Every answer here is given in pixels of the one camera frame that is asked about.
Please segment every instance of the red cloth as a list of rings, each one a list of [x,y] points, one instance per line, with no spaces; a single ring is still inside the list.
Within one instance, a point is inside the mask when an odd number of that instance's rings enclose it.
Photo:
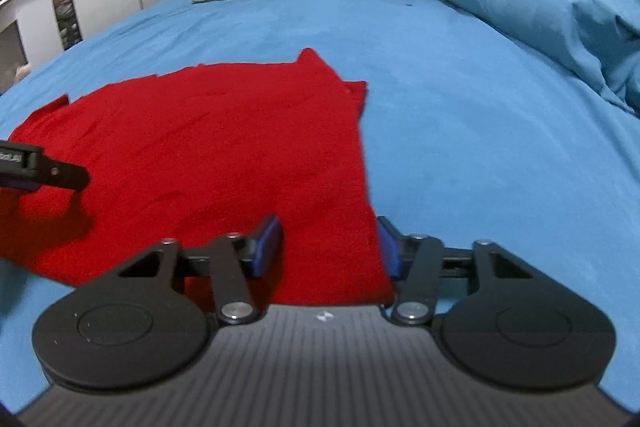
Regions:
[[[163,237],[204,245],[276,214],[284,253],[260,300],[385,301],[358,135],[365,93],[304,50],[292,64],[198,66],[60,98],[10,139],[84,165],[91,183],[15,200],[2,254],[80,285]]]

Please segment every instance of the white desk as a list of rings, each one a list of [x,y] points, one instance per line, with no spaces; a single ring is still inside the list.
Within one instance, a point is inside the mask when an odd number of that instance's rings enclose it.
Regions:
[[[18,24],[24,55],[32,71],[62,53],[52,0],[0,1],[0,32],[14,22]]]

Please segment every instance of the ridged gray surface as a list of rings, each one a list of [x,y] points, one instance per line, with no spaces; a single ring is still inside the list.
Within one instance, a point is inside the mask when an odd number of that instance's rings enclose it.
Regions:
[[[426,330],[395,327],[376,307],[284,306],[224,328],[171,381],[126,396],[54,386],[20,416],[27,427],[621,427],[626,418],[591,386],[526,396],[480,383]]]

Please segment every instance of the metal screw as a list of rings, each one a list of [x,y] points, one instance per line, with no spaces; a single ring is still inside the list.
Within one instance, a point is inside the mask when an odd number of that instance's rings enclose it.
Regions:
[[[246,302],[229,302],[222,306],[222,314],[228,319],[245,319],[254,312],[254,307]]]
[[[429,307],[421,302],[409,301],[400,304],[396,311],[402,318],[414,321],[426,317]]]

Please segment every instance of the bed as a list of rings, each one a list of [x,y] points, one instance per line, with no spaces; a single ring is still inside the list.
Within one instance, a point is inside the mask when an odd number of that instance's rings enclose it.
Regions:
[[[450,247],[490,237],[596,304],[617,332],[601,386],[640,408],[640,122],[443,0],[163,0],[10,89],[0,138],[65,93],[289,62],[305,47],[369,83],[360,129],[376,213]],[[17,412],[47,385],[31,327],[71,289],[0,263],[0,401]]]

